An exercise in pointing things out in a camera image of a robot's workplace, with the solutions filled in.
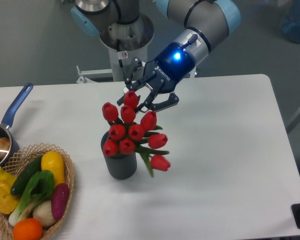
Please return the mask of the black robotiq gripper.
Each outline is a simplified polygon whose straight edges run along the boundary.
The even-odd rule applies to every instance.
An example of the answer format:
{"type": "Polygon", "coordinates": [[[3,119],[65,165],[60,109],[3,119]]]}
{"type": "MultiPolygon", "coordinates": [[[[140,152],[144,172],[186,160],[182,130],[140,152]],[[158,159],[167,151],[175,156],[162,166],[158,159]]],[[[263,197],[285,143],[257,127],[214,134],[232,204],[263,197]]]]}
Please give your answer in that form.
{"type": "Polygon", "coordinates": [[[190,41],[183,45],[172,42],[157,57],[146,63],[138,57],[133,58],[123,75],[125,87],[117,105],[124,103],[127,92],[137,90],[139,104],[136,113],[159,112],[177,105],[180,98],[174,92],[176,85],[195,67],[195,58],[190,53],[193,45],[190,41]],[[135,71],[140,68],[144,68],[142,77],[132,83],[135,71]],[[157,95],[153,97],[150,89],[157,95]],[[153,98],[146,103],[149,96],[153,98]]]}

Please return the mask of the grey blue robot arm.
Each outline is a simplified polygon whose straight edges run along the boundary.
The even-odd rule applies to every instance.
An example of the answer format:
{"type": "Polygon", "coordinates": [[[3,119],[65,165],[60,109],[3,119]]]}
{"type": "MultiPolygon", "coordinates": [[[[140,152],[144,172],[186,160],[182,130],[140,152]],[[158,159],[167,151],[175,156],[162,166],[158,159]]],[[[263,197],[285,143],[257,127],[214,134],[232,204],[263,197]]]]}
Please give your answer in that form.
{"type": "Polygon", "coordinates": [[[177,84],[241,22],[240,11],[230,0],[158,0],[155,4],[184,30],[152,60],[148,45],[154,26],[140,12],[137,0],[78,0],[71,9],[82,31],[98,36],[108,48],[113,79],[125,83],[123,92],[149,89],[136,112],[158,112],[176,105],[177,84]]]}

